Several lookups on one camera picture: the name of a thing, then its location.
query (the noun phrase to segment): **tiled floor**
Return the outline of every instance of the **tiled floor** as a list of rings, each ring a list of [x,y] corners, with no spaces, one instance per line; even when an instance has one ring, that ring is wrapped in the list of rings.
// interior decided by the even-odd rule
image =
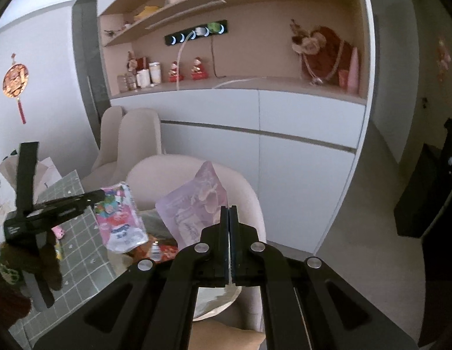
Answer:
[[[424,260],[420,240],[396,232],[393,208],[403,191],[397,172],[370,123],[354,179],[317,256],[417,341],[424,315]],[[270,244],[289,258],[309,256]]]

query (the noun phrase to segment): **pink plastic bag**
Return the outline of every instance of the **pink plastic bag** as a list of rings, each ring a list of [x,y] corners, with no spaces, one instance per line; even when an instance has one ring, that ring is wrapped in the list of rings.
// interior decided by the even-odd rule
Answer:
[[[155,204],[164,224],[178,242],[179,250],[200,240],[203,228],[220,222],[227,194],[213,164],[202,164],[195,178]]]
[[[127,184],[119,183],[101,189],[106,197],[95,204],[94,212],[106,248],[124,253],[148,242],[145,226],[137,215]]]

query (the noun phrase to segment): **checkered tablecloth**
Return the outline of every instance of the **checkered tablecloth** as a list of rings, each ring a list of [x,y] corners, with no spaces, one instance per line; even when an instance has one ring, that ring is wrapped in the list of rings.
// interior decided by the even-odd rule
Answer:
[[[76,171],[65,176],[43,192],[38,202],[82,194]],[[61,225],[66,231],[60,241],[62,290],[53,291],[55,303],[45,312],[35,308],[19,320],[10,332],[25,350],[31,350],[38,339],[81,307],[85,301],[110,284],[115,274],[109,265],[106,248],[99,234],[96,218],[90,208],[85,213]]]

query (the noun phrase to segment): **metal rivet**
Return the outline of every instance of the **metal rivet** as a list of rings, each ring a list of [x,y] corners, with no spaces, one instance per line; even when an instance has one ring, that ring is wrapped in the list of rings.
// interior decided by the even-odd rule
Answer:
[[[309,259],[307,259],[307,265],[311,268],[321,268],[322,261],[315,257],[309,258]]]
[[[139,268],[140,271],[148,271],[151,270],[151,268],[153,267],[153,262],[150,261],[149,259],[144,259],[139,261],[137,267]]]
[[[196,252],[207,252],[210,247],[207,244],[199,243],[195,245],[194,249]]]
[[[263,244],[262,242],[254,242],[250,245],[250,248],[252,249],[252,251],[261,252],[265,250],[265,244]]]

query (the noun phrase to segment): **white cabinet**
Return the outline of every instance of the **white cabinet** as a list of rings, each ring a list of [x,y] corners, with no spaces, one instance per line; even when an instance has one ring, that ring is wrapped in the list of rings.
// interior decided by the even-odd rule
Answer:
[[[126,110],[152,108],[161,120],[259,129],[258,91],[184,90],[111,100]]]
[[[364,105],[300,93],[259,94],[260,130],[357,148]]]
[[[314,252],[330,224],[354,154],[260,137],[259,200],[267,239]]]
[[[255,192],[258,192],[258,134],[161,124],[161,140],[166,153],[190,155],[221,163],[241,173]]]

